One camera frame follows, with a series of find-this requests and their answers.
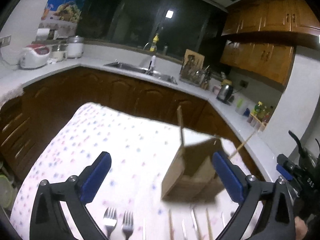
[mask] tablecloth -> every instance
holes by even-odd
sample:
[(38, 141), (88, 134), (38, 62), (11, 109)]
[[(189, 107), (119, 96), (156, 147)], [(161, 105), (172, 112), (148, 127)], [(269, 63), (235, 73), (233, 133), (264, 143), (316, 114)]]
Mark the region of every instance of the tablecloth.
[[(185, 144), (210, 138), (209, 135), (184, 129)], [(233, 152), (233, 143), (223, 140), (227, 151)], [(180, 129), (177, 126), (138, 118), (105, 106), (87, 103), (81, 106), (67, 125), (46, 147), (31, 168), (15, 200), (10, 222), (24, 240), (29, 240), (30, 217), (34, 198), (42, 179), (50, 183), (65, 181), (79, 175), (93, 163), (102, 151), (110, 153), (112, 166), (87, 209), (103, 232), (104, 212), (108, 206), (117, 208), (118, 225), (111, 239), (124, 239), (121, 223), (124, 211), (134, 214), (134, 233), (131, 240), (142, 239), (142, 222), (146, 219), (147, 239), (169, 239), (168, 210), (172, 211), (175, 239), (183, 239), (181, 221), (184, 219), (189, 240), (196, 240), (187, 203), (161, 201), (161, 182), (180, 146)], [(232, 160), (249, 174), (237, 154)], [(61, 202), (70, 229), (82, 239), (68, 208)], [(208, 239), (205, 208), (208, 208), (213, 237), (217, 237), (238, 204), (233, 203), (226, 190), (217, 195), (215, 202), (197, 204), (195, 212), (203, 239)], [(244, 235), (253, 230), (262, 204), (258, 208)]]

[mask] stainless steel sink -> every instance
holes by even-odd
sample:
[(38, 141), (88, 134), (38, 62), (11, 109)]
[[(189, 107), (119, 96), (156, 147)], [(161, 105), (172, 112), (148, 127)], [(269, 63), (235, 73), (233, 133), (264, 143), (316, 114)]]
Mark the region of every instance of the stainless steel sink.
[(177, 85), (177, 82), (176, 82), (176, 80), (175, 80), (175, 78), (173, 76), (162, 74), (162, 73), (160, 73), (158, 71), (149, 72), (149, 73), (147, 73), (147, 75), (152, 76), (152, 77), (154, 77), (156, 79), (160, 79), (162, 81), (166, 81), (166, 82), (169, 82), (169, 83)]
[(149, 72), (147, 68), (141, 68), (141, 67), (137, 67), (137, 66), (127, 64), (127, 63), (122, 63), (122, 62), (113, 62), (113, 63), (105, 64), (104, 66), (114, 67), (114, 68), (118, 68), (118, 69), (124, 69), (124, 70), (129, 70), (129, 71), (133, 71), (133, 72), (146, 74), (146, 75), (152, 76), (156, 79), (160, 79), (162, 81), (166, 81), (171, 84), (177, 85), (177, 82), (173, 76), (162, 74), (158, 71)]
[(119, 69), (133, 71), (133, 72), (139, 72), (142, 74), (144, 74), (148, 70), (147, 68), (140, 68), (140, 67), (136, 67), (134, 65), (122, 63), (122, 62), (113, 62), (113, 63), (105, 64), (104, 66), (115, 67)]

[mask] metal screw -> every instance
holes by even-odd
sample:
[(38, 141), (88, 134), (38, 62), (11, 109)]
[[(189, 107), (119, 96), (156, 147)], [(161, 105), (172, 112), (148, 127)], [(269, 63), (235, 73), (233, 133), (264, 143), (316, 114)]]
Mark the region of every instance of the metal screw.
[(254, 176), (254, 175), (248, 175), (247, 178), (250, 181), (256, 181), (257, 180), (256, 176)]
[(278, 183), (281, 184), (281, 185), (284, 185), (285, 184), (285, 181), (284, 179), (277, 179)]
[(76, 175), (72, 175), (68, 178), (69, 181), (76, 181), (76, 179), (78, 178), (78, 176)]
[(44, 179), (44, 180), (41, 180), (40, 185), (41, 185), (41, 186), (45, 186), (45, 185), (47, 185), (48, 183), (49, 183), (49, 181), (47, 181), (46, 179)]

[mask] cardboard box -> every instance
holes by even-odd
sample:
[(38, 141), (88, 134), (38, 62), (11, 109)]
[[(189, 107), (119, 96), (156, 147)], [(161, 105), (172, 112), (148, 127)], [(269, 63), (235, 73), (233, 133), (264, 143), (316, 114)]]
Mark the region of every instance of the cardboard box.
[(180, 123), (181, 146), (162, 181), (161, 199), (169, 201), (212, 201), (224, 189), (212, 164), (212, 155), (222, 150), (220, 138), (211, 138), (199, 144), (185, 146), (183, 122)]

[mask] electric kettle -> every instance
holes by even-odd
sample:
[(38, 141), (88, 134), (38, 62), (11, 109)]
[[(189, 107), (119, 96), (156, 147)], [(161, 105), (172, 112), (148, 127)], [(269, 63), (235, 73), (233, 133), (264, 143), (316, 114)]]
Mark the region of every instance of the electric kettle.
[(221, 87), (221, 89), (217, 95), (217, 99), (222, 102), (227, 102), (228, 99), (231, 97), (232, 92), (233, 92), (233, 86), (225, 84)]

